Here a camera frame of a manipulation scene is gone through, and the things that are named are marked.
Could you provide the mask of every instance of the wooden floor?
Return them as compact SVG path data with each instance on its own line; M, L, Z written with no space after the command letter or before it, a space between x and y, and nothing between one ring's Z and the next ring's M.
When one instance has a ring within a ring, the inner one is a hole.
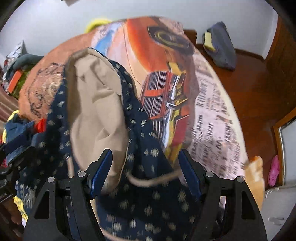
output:
M266 187L271 160L277 153L273 125L293 109L283 98L275 77L263 61L238 54L235 71L217 67L200 50L216 71L230 96L241 123L248 157L261 156Z

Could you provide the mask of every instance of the white wall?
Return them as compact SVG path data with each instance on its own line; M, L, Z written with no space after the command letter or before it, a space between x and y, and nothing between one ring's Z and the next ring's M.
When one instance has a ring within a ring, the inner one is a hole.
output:
M207 28L224 21L235 48L264 56L272 43L277 18L264 0L67 0L67 3L69 6L61 0L26 0L0 32L0 55L6 56L21 40L25 41L28 53L45 55L83 33L94 18L118 20L158 15L195 29L199 43Z

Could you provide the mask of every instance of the red cloth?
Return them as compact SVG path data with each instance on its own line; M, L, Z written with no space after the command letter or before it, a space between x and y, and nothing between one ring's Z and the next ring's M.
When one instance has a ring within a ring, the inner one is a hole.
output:
M41 133L45 131L46 119L42 118L37 124L34 125L35 131Z

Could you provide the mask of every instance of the finger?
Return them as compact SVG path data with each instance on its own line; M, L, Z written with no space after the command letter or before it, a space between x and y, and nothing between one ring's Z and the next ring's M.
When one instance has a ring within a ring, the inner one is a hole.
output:
M13 199L9 199L3 203L4 207L11 214L11 221L16 224L22 223L22 214L17 209L17 205L13 202Z

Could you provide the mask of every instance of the pink slipper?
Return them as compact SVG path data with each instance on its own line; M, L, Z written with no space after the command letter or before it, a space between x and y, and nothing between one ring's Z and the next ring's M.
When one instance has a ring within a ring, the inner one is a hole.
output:
M268 184L271 187L274 187L276 184L276 179L279 175L280 167L279 167L279 157L275 155L271 161L271 168L268 174Z

